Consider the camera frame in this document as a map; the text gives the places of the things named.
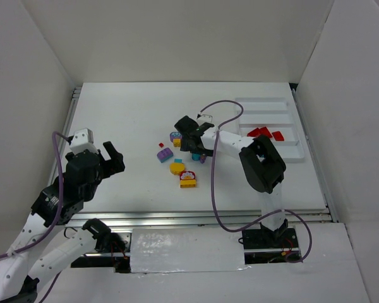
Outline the teal oval lego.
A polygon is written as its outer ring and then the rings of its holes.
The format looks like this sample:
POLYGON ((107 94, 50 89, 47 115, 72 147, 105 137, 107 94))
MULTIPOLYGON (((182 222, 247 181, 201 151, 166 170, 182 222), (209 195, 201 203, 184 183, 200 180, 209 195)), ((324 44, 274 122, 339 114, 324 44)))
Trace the teal oval lego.
POLYGON ((192 160, 194 161, 199 161, 201 159, 201 155, 200 154, 197 154, 197 153, 192 153, 191 154, 191 158, 192 160))

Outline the yellow oval lego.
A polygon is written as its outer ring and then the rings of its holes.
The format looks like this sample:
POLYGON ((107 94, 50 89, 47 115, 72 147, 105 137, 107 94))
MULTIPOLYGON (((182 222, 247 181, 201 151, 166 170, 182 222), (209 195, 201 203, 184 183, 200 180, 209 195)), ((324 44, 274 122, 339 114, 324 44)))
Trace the yellow oval lego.
POLYGON ((185 165, 181 162, 173 162, 169 166, 170 173, 173 175, 180 175, 185 171, 185 165))

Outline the red arch lego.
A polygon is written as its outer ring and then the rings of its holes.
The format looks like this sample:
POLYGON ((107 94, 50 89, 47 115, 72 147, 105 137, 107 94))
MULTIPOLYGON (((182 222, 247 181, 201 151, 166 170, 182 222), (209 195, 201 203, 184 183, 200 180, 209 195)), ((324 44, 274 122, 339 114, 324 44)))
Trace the red arch lego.
POLYGON ((255 128, 247 134, 247 137, 257 138, 261 135, 266 136, 268 138, 273 138, 273 135, 267 127, 255 128))

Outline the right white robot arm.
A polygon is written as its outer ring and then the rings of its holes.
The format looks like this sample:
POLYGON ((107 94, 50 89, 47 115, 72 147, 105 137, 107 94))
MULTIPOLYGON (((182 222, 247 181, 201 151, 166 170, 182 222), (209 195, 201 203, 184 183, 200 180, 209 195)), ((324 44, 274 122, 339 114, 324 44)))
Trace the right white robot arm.
POLYGON ((198 124, 184 116, 174 125, 182 137, 180 150, 212 157, 211 181, 215 180, 218 152, 241 162, 248 184, 258 193, 262 219, 258 221, 263 238, 276 244, 288 228, 282 200, 282 181, 286 165, 270 138, 241 136, 220 130, 209 122, 198 124))

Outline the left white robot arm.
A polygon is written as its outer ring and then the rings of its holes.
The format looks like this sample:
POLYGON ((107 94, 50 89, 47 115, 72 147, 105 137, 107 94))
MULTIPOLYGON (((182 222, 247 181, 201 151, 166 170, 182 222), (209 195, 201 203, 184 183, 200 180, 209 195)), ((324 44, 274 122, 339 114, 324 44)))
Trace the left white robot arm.
POLYGON ((64 244, 43 255, 55 227, 64 227, 91 201, 99 184, 125 170, 123 155, 110 141, 103 144, 110 158, 100 150, 84 149, 66 155, 65 169, 43 189, 32 205, 20 234, 0 255, 0 302, 34 302, 39 290, 78 259, 96 250, 123 251, 124 242, 98 218, 89 219, 64 244))

